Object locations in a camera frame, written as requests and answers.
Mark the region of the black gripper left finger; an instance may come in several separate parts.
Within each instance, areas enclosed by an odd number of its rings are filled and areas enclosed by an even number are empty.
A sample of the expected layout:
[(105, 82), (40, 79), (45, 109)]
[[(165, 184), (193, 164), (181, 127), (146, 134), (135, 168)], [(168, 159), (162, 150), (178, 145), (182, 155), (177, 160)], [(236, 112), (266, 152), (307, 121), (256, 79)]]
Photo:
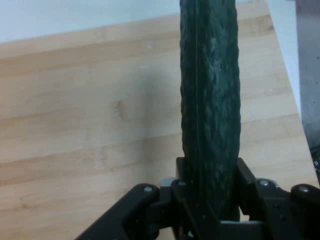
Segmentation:
[(187, 179), (187, 168), (187, 160), (177, 158), (177, 179), (161, 187), (134, 186), (77, 239), (155, 240), (161, 229), (172, 228), (177, 240), (189, 233), (196, 240), (217, 240), (220, 222)]

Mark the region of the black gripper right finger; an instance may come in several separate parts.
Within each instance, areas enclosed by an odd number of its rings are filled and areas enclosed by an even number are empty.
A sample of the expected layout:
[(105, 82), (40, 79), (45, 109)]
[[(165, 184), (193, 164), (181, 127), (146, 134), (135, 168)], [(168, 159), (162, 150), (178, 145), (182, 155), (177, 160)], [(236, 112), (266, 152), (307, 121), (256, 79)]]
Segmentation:
[(266, 240), (320, 238), (320, 190), (313, 185), (302, 183), (283, 190), (271, 179), (256, 178), (238, 158), (235, 196), (242, 213), (262, 224)]

